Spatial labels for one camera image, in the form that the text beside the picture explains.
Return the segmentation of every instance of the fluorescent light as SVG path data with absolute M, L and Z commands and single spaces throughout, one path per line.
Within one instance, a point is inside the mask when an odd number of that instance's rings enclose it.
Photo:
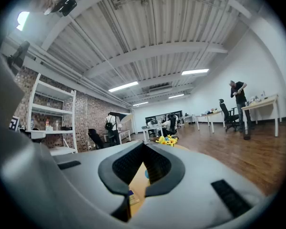
M 19 31 L 22 31 L 25 21 L 28 18 L 30 12 L 21 12 L 17 18 L 19 25 L 16 27 Z
M 139 106 L 139 105 L 142 105 L 142 104 L 148 104 L 148 102 L 140 103 L 140 104 L 134 104 L 133 106 Z
M 115 92 L 115 91 L 118 91 L 120 89 L 127 88 L 127 87 L 130 87 L 130 86 L 134 86 L 134 85 L 137 85 L 137 84 L 139 84 L 139 83 L 138 82 L 128 83 L 126 85 L 118 86 L 116 88 L 110 89 L 109 92 Z
M 169 97 L 169 98 L 174 98 L 174 97 L 181 97 L 181 96 L 183 96 L 184 94 L 180 94 L 180 95 L 176 95 L 176 96 L 171 96 L 171 97 Z
M 193 71 L 183 71 L 182 75 L 184 74 L 198 74 L 198 73 L 206 73 L 208 72 L 209 69 L 204 69 L 204 70 L 193 70 Z

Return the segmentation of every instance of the ceiling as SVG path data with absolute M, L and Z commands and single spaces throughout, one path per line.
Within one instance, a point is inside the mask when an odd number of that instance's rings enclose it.
M 225 42 L 250 16 L 249 0 L 76 0 L 68 17 L 31 13 L 10 37 L 31 42 L 31 57 L 66 78 L 124 106 L 189 94 L 197 78 L 228 50 Z M 138 81 L 139 85 L 108 92 Z M 150 89 L 172 86 L 149 96 Z

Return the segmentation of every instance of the yellow flowers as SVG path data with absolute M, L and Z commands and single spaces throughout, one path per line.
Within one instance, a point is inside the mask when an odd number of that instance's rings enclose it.
M 156 141 L 156 142 L 157 142 L 157 143 L 160 143 L 160 144 L 164 144 L 164 145 L 170 145 L 170 146 L 173 147 L 174 144 L 177 143 L 177 140 L 178 140 L 177 137 L 176 137 L 176 138 L 172 138 L 171 135 L 168 135 L 167 137 L 161 136 L 161 137 L 159 138 L 159 140 Z

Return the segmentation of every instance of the shelf board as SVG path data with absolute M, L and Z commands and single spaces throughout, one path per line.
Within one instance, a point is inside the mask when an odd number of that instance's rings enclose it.
M 75 149 L 70 148 L 70 147 L 55 147 L 55 148 L 50 149 L 50 153 L 52 156 L 66 155 L 66 154 L 71 154 L 74 152 L 75 152 Z
M 27 132 L 42 132 L 42 133 L 45 133 L 45 134 L 72 134 L 73 133 L 73 130 L 71 131 L 45 131 L 45 130 L 41 130 L 41 131 L 27 131 Z
M 46 84 L 42 81 L 38 81 L 38 84 L 36 87 L 36 94 L 40 94 L 40 95 L 53 98 L 53 99 L 57 99 L 57 100 L 61 100 L 61 101 L 64 101 L 74 96 L 71 93 L 68 93 L 59 88 Z
M 62 109 L 54 109 L 39 104 L 32 104 L 32 112 L 37 112 L 46 115 L 71 115 L 72 111 L 66 111 Z

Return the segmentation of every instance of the brick wall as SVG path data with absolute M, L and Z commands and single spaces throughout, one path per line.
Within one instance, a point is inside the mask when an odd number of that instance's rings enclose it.
M 15 116 L 20 118 L 21 126 L 27 126 L 28 105 L 31 90 L 36 81 L 37 75 L 37 72 L 24 67 L 20 72 L 18 72 L 15 78 L 16 84 L 24 91 L 24 97 L 18 105 L 18 108 L 14 114 Z M 52 79 L 49 79 L 43 75 L 41 76 L 40 80 L 69 93 L 72 90 L 71 88 L 56 81 L 53 81 Z M 52 108 L 64 109 L 69 111 L 72 110 L 72 99 L 66 100 L 63 107 L 62 102 L 60 101 L 49 99 L 47 97 L 36 94 L 34 96 L 34 103 L 43 106 L 46 106 L 48 103 L 48 105 L 50 105 L 50 107 Z M 88 151 L 88 141 L 90 141 L 90 143 L 93 143 L 88 136 L 89 128 L 95 129 L 102 138 L 103 133 L 105 133 L 105 117 L 110 111 L 129 113 L 129 110 L 125 108 L 118 107 L 116 105 L 107 103 L 103 100 L 94 98 L 81 92 L 76 92 L 75 133 L 76 144 L 79 152 Z M 49 120 L 49 124 L 53 126 L 54 130 L 56 128 L 56 124 L 58 125 L 59 129 L 62 125 L 61 118 L 56 116 L 32 113 L 32 118 L 34 120 L 34 127 L 40 130 L 45 130 L 45 122 L 47 119 Z M 64 125 L 72 125 L 70 115 L 64 116 Z M 123 129 L 130 129 L 132 133 L 131 121 L 127 122 L 126 124 L 123 124 Z M 64 137 L 68 145 L 70 147 L 73 147 L 72 134 L 64 135 Z M 47 135 L 46 139 L 43 142 L 49 148 L 63 146 L 61 134 Z

